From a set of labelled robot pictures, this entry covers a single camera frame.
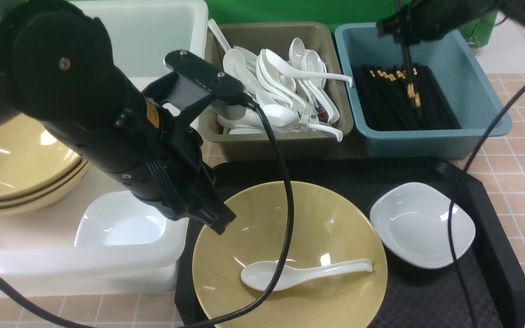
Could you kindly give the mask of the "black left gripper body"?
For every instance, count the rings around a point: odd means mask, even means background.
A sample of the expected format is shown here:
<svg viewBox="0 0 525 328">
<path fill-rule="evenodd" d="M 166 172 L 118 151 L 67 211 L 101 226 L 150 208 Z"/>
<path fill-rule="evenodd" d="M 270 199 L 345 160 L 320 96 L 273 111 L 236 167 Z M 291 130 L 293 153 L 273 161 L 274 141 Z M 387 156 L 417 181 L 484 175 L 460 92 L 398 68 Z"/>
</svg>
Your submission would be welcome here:
<svg viewBox="0 0 525 328">
<path fill-rule="evenodd" d="M 170 52 L 164 63 L 170 72 L 144 92 L 129 94 L 117 114 L 117 128 L 140 152 L 157 189 L 141 200 L 167 218 L 200 220 L 223 234 L 236 216 L 217 195 L 191 123 L 214 102 L 242 105 L 244 86 L 190 51 Z"/>
</svg>

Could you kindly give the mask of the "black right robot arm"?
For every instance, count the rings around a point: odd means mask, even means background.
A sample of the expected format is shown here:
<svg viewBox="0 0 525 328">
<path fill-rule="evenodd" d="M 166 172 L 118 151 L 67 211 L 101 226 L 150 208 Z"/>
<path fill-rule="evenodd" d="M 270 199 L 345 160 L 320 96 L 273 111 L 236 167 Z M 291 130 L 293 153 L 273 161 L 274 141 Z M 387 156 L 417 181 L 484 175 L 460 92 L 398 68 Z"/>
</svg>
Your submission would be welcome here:
<svg viewBox="0 0 525 328">
<path fill-rule="evenodd" d="M 377 35 L 407 45 L 436 41 L 494 10 L 525 27 L 525 0 L 414 0 L 378 21 Z"/>
</svg>

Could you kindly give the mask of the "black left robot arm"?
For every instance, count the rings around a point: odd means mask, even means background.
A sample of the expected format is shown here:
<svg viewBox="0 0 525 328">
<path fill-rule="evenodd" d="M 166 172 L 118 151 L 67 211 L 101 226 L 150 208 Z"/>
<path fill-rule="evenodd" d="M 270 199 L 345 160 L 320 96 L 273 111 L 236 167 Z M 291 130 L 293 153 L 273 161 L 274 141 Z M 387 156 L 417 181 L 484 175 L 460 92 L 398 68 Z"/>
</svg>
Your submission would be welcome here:
<svg viewBox="0 0 525 328">
<path fill-rule="evenodd" d="M 235 214 L 217 195 L 191 127 L 212 102 L 239 103 L 242 84 L 196 54 L 140 91 L 115 65 L 98 17 L 65 0 L 0 0 L 0 125 L 17 113 L 171 220 L 219 235 Z"/>
</svg>

